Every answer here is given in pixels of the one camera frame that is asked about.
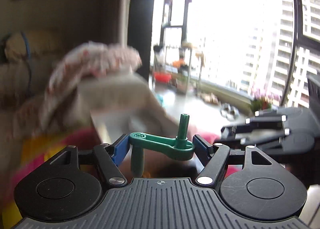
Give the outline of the beige covered sofa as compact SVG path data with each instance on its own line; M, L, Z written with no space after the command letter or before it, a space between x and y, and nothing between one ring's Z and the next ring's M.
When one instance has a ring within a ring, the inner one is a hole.
M31 82L38 94L27 98L28 79L25 63L10 63L1 67L1 170L8 168L14 145L23 138L37 134L39 114L44 101L44 87L49 80L49 61L31 63L36 77ZM139 74L122 70L102 78L80 80L49 115L48 127L39 134L57 133L86 126L91 114L117 110L142 111L144 121L150 121L147 132L173 137L178 129L161 106L148 82Z

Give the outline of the green plastic crank toy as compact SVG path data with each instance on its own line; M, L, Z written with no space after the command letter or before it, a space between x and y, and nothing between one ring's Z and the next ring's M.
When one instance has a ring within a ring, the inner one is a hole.
M175 138L160 137L142 132L134 132L129 135L131 152L131 173L140 178L144 173L144 150L160 152L167 157L187 161L193 157L195 146L188 140L189 115L182 114Z

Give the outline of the colourful cartoon play mat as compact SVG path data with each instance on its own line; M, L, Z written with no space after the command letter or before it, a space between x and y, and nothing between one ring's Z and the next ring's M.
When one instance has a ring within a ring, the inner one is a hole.
M90 150L98 144L101 144L101 141L93 128L80 129L71 134L42 135L24 140L22 152L17 154L12 170L9 174L1 175L1 228L11 228L22 219L13 197L14 188L22 178L68 145L75 145L79 150ZM188 161L174 161L154 151L146 150L144 154L144 178L195 179L203 169L196 157Z

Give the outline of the red plastic basin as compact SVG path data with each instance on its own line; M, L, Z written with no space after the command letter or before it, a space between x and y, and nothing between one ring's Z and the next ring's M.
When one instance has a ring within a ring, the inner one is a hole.
M171 74L165 72L154 72L153 79L159 83L169 83L171 80Z

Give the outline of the metal shelf rack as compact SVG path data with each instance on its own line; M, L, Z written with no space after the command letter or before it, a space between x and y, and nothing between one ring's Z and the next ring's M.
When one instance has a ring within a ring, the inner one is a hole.
M153 65L150 67L152 83L154 72L165 72L171 74L169 83L163 83L176 89L178 93L190 94L199 93L201 87L202 69L205 64L205 57L202 51L197 51L191 43L183 42L178 51L179 59L172 63L167 62L168 50L172 46L156 44L153 46Z

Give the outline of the floral pink blanket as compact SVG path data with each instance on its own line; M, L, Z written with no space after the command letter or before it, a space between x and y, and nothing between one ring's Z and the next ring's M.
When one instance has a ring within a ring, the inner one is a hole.
M130 46L92 41L81 44L56 65L44 93L28 100L15 113L15 130L26 134L45 131L58 107L81 80L87 77L104 78L120 72L130 73L141 65L139 52Z

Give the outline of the pink cardboard box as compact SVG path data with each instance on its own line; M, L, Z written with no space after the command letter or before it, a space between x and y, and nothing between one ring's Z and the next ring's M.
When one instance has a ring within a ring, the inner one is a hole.
M91 113L92 125L103 144L113 144L123 134L143 132L161 137L174 138L178 122L165 112L147 109L120 109Z

